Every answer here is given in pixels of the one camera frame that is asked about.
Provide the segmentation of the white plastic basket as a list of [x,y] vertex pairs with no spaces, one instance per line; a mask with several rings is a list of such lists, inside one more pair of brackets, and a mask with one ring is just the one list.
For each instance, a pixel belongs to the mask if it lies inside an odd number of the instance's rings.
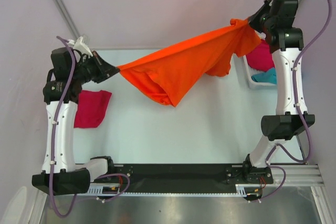
[[251,89],[275,88],[276,71],[265,35],[257,34],[261,43],[250,53],[243,56],[245,73]]

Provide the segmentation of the orange t shirt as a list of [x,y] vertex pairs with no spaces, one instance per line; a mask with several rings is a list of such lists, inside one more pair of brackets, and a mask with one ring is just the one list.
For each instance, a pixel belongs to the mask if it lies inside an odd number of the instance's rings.
[[261,43],[247,20],[179,42],[119,66],[121,75],[161,105],[177,106],[204,74],[224,77],[233,55],[250,53]]

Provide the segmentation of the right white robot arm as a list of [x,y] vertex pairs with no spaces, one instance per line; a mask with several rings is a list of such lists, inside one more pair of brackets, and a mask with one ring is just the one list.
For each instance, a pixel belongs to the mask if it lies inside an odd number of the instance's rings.
[[246,157],[250,165],[242,169],[243,179],[254,183],[261,177],[278,147],[302,133],[315,122],[308,113],[302,88],[301,59],[303,32],[293,22],[298,0],[265,0],[263,6],[248,19],[249,26],[264,33],[277,75],[277,106],[275,115],[261,119],[262,137]]

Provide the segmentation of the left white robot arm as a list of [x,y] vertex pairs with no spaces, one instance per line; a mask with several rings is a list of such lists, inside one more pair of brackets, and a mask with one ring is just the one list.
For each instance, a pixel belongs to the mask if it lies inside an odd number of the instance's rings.
[[101,83],[119,69],[104,61],[96,51],[91,56],[80,53],[72,60],[70,51],[62,47],[52,51],[50,69],[43,88],[48,132],[47,149],[41,173],[32,176],[32,185],[55,196],[85,194],[98,177],[105,182],[115,178],[116,169],[109,156],[91,158],[85,164],[74,160],[73,133],[82,85]]

